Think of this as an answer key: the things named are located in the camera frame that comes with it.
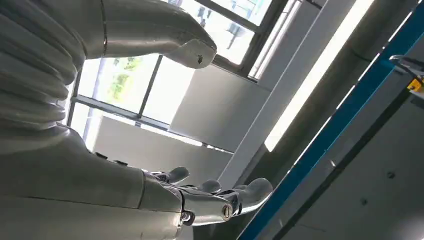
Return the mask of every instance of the light fixture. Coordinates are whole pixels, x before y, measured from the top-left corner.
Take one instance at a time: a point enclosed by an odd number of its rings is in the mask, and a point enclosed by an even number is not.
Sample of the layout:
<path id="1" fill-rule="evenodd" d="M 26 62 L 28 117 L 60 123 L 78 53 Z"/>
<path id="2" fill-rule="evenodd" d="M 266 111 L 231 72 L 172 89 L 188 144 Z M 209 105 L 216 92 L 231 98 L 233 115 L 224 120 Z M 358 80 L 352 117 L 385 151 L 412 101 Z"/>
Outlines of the light fixture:
<path id="1" fill-rule="evenodd" d="M 296 115 L 373 2 L 374 0 L 355 1 L 349 13 L 347 13 L 346 17 L 341 22 L 324 51 L 322 51 L 318 60 L 303 80 L 303 83 L 297 90 L 293 99 L 287 105 L 278 122 L 266 138 L 265 146 L 270 152 L 275 148 L 293 119 L 295 119 Z"/>

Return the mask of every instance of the screw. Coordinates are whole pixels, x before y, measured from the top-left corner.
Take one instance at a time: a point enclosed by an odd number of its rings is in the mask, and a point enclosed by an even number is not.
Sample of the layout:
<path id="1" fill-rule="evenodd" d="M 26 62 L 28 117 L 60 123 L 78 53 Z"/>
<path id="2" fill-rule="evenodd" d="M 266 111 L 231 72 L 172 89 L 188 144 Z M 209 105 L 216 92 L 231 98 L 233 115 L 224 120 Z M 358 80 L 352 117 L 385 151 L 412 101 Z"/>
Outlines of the screw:
<path id="1" fill-rule="evenodd" d="M 395 177 L 396 177 L 396 174 L 395 174 L 394 172 L 389 171 L 389 172 L 387 173 L 387 178 L 388 178 L 388 179 L 394 179 Z"/>
<path id="2" fill-rule="evenodd" d="M 367 205 L 367 204 L 368 204 L 368 200 L 367 200 L 367 199 L 365 199 L 365 198 L 361 198 L 361 199 L 360 199 L 360 204 L 361 204 L 362 206 L 365 206 L 365 205 Z"/>
<path id="3" fill-rule="evenodd" d="M 202 55 L 200 55 L 200 54 L 197 55 L 197 62 L 199 64 L 201 64 L 203 62 L 203 56 Z"/>
<path id="4" fill-rule="evenodd" d="M 233 208 L 230 205 L 226 204 L 222 208 L 222 213 L 224 214 L 224 218 L 228 219 L 233 214 Z"/>
<path id="5" fill-rule="evenodd" d="M 182 221 L 184 221 L 184 222 L 187 222 L 187 221 L 189 221 L 190 220 L 190 213 L 188 213 L 188 212 L 186 212 L 186 211 L 183 211 L 182 213 L 181 213 L 181 220 Z"/>

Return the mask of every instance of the fluorescent light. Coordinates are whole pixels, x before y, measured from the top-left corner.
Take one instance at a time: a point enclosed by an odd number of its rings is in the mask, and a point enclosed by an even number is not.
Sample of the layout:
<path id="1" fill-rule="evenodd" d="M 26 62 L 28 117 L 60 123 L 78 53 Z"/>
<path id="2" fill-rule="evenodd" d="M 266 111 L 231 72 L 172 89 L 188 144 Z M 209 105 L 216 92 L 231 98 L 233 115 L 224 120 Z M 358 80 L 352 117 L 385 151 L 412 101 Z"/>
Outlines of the fluorescent light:
<path id="1" fill-rule="evenodd" d="M 348 98 L 349 94 L 351 94 L 351 92 L 354 90 L 356 85 L 353 85 L 350 90 L 346 93 L 346 95 L 343 97 L 343 99 L 341 100 L 341 102 L 337 105 L 337 107 L 335 108 L 336 110 L 340 108 L 340 106 L 343 104 L 343 102 Z"/>
<path id="2" fill-rule="evenodd" d="M 380 57 L 380 53 L 377 53 L 377 55 L 375 55 L 374 59 L 368 64 L 368 66 L 365 68 L 365 70 L 363 71 L 363 73 L 359 76 L 358 78 L 358 82 L 362 80 L 362 78 L 364 77 L 364 75 L 368 72 L 368 70 L 371 68 L 371 66 L 374 64 L 374 62 Z"/>
<path id="3" fill-rule="evenodd" d="M 302 153 L 299 155 L 299 157 L 296 159 L 296 161 L 293 163 L 293 166 L 296 165 L 301 157 L 305 154 L 306 150 L 311 146 L 312 142 L 318 137 L 318 135 L 321 133 L 321 131 L 324 129 L 324 127 L 329 123 L 331 119 L 331 116 L 327 118 L 327 120 L 324 122 L 324 124 L 321 126 L 321 128 L 318 130 L 318 132 L 313 136 L 312 140 L 308 143 L 308 145 L 305 147 L 305 149 L 302 151 Z"/>
<path id="4" fill-rule="evenodd" d="M 402 21 L 402 23 L 396 28 L 396 30 L 394 31 L 394 33 L 390 36 L 390 38 L 388 39 L 388 42 L 390 42 L 392 39 L 393 39 L 393 37 L 395 37 L 395 35 L 399 32 L 399 30 L 402 28 L 402 26 L 405 24 L 405 22 L 410 18 L 410 16 L 411 16 L 411 14 L 412 14 L 412 11 L 410 11 L 409 13 L 408 13 L 408 15 L 405 17 L 405 19 Z"/>
<path id="5" fill-rule="evenodd" d="M 356 0 L 265 140 L 272 151 L 374 0 Z"/>

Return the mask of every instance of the window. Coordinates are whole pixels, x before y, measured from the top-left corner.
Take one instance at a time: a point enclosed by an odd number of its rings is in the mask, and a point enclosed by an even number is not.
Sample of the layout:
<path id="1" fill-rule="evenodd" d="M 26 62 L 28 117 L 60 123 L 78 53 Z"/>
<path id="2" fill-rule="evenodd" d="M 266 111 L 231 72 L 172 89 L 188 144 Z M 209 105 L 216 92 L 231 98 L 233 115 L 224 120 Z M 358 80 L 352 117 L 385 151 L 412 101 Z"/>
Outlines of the window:
<path id="1" fill-rule="evenodd" d="M 209 33 L 218 47 L 219 60 L 214 64 L 247 78 L 265 45 L 267 29 L 277 21 L 273 19 L 284 7 L 292 9 L 294 0 L 287 6 L 285 0 L 162 1 L 186 10 Z M 275 31 L 279 30 L 274 30 L 271 38 L 278 35 Z M 82 136 L 89 149 L 94 146 L 103 116 L 217 149 L 167 132 L 194 71 L 158 54 L 86 60 L 70 86 L 70 98 L 60 103 L 69 108 L 66 124 Z"/>
<path id="2" fill-rule="evenodd" d="M 286 0 L 162 0 L 186 10 L 215 41 L 214 63 L 248 77 Z"/>
<path id="3" fill-rule="evenodd" d="M 271 57 L 274 55 L 278 44 L 282 40 L 284 34 L 289 28 L 294 16 L 296 15 L 299 7 L 301 6 L 300 0 L 288 0 L 287 5 L 283 9 L 278 21 L 272 29 L 269 38 L 266 40 L 262 51 L 256 59 L 253 68 L 250 70 L 249 77 L 260 79 L 267 67 Z"/>

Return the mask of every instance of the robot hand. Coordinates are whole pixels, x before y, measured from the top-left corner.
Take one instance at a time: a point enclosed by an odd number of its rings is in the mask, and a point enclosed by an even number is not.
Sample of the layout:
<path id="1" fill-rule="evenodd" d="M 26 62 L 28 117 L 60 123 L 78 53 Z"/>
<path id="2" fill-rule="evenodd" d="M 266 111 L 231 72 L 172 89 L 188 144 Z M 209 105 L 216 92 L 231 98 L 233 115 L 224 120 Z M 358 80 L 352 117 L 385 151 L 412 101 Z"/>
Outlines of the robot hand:
<path id="1" fill-rule="evenodd" d="M 258 209 L 273 191 L 271 183 L 265 178 L 258 178 L 249 185 L 239 185 L 225 191 L 221 191 L 221 185 L 216 180 L 207 180 L 200 186 L 176 186 L 176 183 L 190 175 L 182 166 L 169 173 L 151 174 L 164 188 L 180 195 L 183 203 L 181 219 L 186 226 L 221 223 L 231 217 L 252 212 Z"/>
<path id="2" fill-rule="evenodd" d="M 66 114 L 57 100 L 86 59 L 159 53 L 209 65 L 217 47 L 187 12 L 160 0 L 2 0 L 0 26 L 0 239 L 170 240 L 270 195 L 265 179 L 177 186 L 187 169 L 106 160 L 57 124 Z"/>

